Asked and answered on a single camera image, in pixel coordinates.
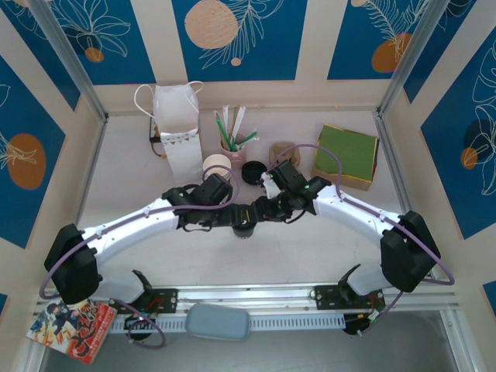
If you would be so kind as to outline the aluminium side rail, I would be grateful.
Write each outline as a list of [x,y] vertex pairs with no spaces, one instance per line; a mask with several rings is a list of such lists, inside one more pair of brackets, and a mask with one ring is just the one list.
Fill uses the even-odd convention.
[[423,217],[411,210],[391,138],[384,120],[376,112],[374,122],[400,203],[399,221],[381,240],[381,265],[394,287],[412,292],[419,283],[430,280],[429,272],[436,265],[430,254],[440,257],[440,253]]
[[81,200],[80,200],[79,206],[77,208],[77,213],[75,216],[75,224],[76,225],[78,225],[79,222],[81,221],[81,217],[82,217],[83,212],[84,212],[84,207],[86,205],[89,189],[90,189],[91,183],[92,183],[92,178],[93,178],[93,175],[95,173],[95,168],[96,168],[96,165],[98,162],[98,157],[99,157],[99,154],[100,154],[100,151],[102,148],[103,140],[105,138],[105,131],[107,129],[108,121],[109,121],[109,118],[108,118],[108,116],[106,116],[104,121],[102,122],[101,128],[100,128],[99,133],[98,133],[98,137],[96,139],[96,143],[95,143],[92,155],[91,155],[91,162],[89,164],[88,172],[87,172],[86,177],[84,179],[83,189],[81,192]]

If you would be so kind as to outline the pink straw holder cup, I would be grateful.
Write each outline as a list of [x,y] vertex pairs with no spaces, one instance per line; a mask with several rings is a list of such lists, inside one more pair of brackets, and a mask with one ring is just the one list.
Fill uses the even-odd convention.
[[242,164],[246,162],[246,144],[241,144],[237,146],[237,151],[230,151],[226,147],[226,141],[224,136],[220,139],[220,150],[221,153],[228,157],[232,163]]

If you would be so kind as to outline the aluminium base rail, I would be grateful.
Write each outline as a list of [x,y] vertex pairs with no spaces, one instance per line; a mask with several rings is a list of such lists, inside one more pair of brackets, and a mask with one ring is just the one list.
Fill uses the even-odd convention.
[[[185,312],[193,304],[224,305],[245,308],[256,314],[272,312],[340,312],[343,314],[361,313],[365,310],[318,310],[312,298],[317,285],[331,283],[303,284],[232,284],[206,286],[155,286],[153,289],[176,288],[177,311]],[[393,305],[394,311],[444,311],[459,308],[455,294],[451,290],[421,284],[412,293],[396,298],[398,291],[382,291],[386,307]]]

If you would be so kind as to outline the green napkin box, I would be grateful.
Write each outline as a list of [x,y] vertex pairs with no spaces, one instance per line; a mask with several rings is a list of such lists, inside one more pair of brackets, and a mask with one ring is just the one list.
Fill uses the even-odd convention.
[[342,184],[345,179],[371,184],[377,167],[380,140],[336,126],[324,125],[317,144],[333,152],[342,165]]

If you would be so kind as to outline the green drinking straw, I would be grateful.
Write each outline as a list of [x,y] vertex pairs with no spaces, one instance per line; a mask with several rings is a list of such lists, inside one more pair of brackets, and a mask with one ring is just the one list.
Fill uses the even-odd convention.
[[214,115],[215,115],[215,122],[219,128],[219,132],[220,132],[220,138],[221,138],[221,142],[222,142],[222,145],[224,146],[224,148],[228,151],[231,151],[232,150],[232,147],[231,147],[231,144],[230,144],[230,141],[229,141],[229,137],[228,137],[228,134],[226,132],[226,128],[225,126],[222,124],[222,121],[219,117],[219,114],[217,113],[217,111],[214,111]]

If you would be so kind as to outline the grey blue cushion pad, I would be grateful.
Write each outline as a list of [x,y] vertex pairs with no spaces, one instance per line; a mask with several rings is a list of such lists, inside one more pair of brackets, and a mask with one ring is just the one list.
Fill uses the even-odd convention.
[[250,314],[241,308],[195,304],[184,328],[193,336],[225,341],[243,341],[250,334]]

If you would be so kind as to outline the white animal print paper bag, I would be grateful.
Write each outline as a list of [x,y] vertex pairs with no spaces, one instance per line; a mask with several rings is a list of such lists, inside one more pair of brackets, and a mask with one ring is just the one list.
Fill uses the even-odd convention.
[[136,107],[155,122],[172,178],[178,185],[190,184],[202,177],[197,93],[203,86],[201,81],[155,87],[142,84],[134,92],[134,101],[142,88],[148,88],[152,93],[151,112],[140,105]]

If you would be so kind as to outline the aluminium frame post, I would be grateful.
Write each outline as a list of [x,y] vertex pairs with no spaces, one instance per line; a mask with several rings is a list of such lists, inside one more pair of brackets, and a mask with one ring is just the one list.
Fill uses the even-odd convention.
[[107,123],[108,113],[99,99],[86,70],[74,52],[63,29],[44,0],[26,0],[29,10],[42,29],[67,73],[88,103],[89,108],[103,124]]
[[393,73],[386,92],[377,107],[377,117],[379,119],[384,118],[386,112],[393,105],[397,95],[402,90],[404,83],[422,54],[425,45],[429,41],[449,2],[450,0],[431,0],[429,2],[429,6],[419,20],[407,49],[399,61],[397,69]]

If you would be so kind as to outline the brown pulp cup carrier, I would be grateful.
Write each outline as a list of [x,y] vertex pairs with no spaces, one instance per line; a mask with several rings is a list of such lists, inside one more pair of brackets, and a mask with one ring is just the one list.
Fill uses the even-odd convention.
[[270,146],[269,149],[269,163],[268,169],[271,170],[279,163],[289,160],[290,163],[298,168],[301,163],[300,150],[294,143],[290,142],[277,142]]

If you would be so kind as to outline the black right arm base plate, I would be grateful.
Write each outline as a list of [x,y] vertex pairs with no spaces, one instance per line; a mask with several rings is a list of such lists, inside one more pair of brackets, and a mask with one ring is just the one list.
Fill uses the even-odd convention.
[[382,291],[372,291],[366,295],[356,294],[353,290],[339,285],[317,285],[312,298],[318,310],[360,310],[381,311],[386,307]]

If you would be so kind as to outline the green straw with white wrapper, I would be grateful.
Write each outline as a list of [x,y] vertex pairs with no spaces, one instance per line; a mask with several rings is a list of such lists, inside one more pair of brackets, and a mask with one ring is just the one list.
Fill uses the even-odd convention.
[[240,150],[242,147],[244,147],[248,142],[250,141],[257,141],[259,139],[259,136],[258,136],[258,132],[257,131],[253,131],[252,133],[250,133],[248,136],[244,136],[242,139],[240,140],[236,140],[235,141],[235,146],[236,146],[236,149],[237,150]]

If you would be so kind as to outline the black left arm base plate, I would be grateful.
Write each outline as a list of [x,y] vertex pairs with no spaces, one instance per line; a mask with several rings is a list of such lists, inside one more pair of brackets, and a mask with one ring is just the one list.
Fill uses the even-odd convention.
[[146,307],[146,310],[151,314],[174,314],[177,311],[177,295],[176,288],[154,289],[151,302]]

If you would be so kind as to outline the colourful comic book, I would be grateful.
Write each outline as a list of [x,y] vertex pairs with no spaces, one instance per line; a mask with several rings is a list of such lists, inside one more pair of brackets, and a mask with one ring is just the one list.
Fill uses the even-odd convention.
[[85,364],[93,363],[109,333],[117,310],[87,299],[74,305],[51,301],[36,317],[28,339]]

